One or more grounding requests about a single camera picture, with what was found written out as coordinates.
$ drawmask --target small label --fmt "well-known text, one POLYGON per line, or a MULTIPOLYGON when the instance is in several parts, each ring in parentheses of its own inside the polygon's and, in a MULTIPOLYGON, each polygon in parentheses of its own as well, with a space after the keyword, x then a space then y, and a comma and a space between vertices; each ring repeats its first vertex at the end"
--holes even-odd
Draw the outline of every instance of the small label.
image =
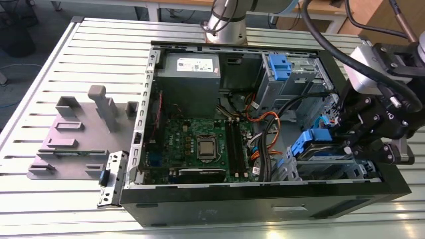
POLYGON ((213 72, 211 59, 178 58, 177 71, 213 72))
POLYGON ((252 168, 251 168, 251 174, 259 175, 259 168, 252 167, 252 168))
POLYGON ((250 103, 250 105, 251 105, 251 107, 254 107, 255 109, 259 107, 259 105, 256 104, 255 101, 252 101, 252 102, 250 103))

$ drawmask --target power supply label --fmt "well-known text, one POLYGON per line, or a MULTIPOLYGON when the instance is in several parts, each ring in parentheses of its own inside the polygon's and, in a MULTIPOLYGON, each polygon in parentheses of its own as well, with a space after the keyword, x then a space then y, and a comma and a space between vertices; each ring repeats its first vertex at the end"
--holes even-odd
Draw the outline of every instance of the power supply label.
POLYGON ((213 72, 213 60, 179 58, 177 60, 177 71, 213 72))

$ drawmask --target aluminum table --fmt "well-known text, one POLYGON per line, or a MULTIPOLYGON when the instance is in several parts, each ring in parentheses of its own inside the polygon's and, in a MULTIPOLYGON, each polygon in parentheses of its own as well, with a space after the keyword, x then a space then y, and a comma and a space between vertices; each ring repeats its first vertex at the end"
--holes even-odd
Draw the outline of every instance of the aluminum table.
MULTIPOLYGON (((246 35, 249 45, 319 48, 306 32, 249 28, 246 35)), ((348 35, 327 39, 344 53, 362 43, 348 35)), ((123 209, 95 209, 95 181, 29 180, 25 174, 54 119, 58 97, 89 102, 85 92, 101 84, 114 102, 135 101, 151 40, 203 42, 203 34, 197 25, 175 23, 86 18, 69 24, 0 135, 0 237, 425 237, 425 131, 408 140, 416 163, 399 167, 411 194, 336 219, 143 229, 123 209)))

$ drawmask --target motherboard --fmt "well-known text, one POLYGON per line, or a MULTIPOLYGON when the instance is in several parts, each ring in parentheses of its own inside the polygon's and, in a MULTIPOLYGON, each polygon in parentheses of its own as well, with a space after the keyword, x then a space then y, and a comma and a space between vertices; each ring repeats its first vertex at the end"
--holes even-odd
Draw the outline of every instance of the motherboard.
POLYGON ((250 182, 247 148, 251 125, 219 119, 169 119, 159 151, 150 150, 153 184, 197 183, 205 174, 213 182, 250 182))

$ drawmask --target green motherboard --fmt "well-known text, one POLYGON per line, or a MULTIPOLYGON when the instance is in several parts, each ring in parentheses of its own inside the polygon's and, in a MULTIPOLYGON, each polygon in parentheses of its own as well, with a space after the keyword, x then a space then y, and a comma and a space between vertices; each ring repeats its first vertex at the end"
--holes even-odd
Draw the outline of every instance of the green motherboard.
MULTIPOLYGON (((247 122, 233 122, 239 130, 239 154, 243 160, 243 169, 234 173, 234 155, 227 151, 226 127, 230 125, 218 119, 170 119, 165 123, 163 145, 161 153, 147 155, 151 166, 161 168, 199 168, 225 170, 225 182, 252 182, 256 177, 249 169, 249 157, 246 155, 247 137, 251 133, 251 125, 247 122)), ((153 184, 167 184, 171 172, 151 172, 153 184)))

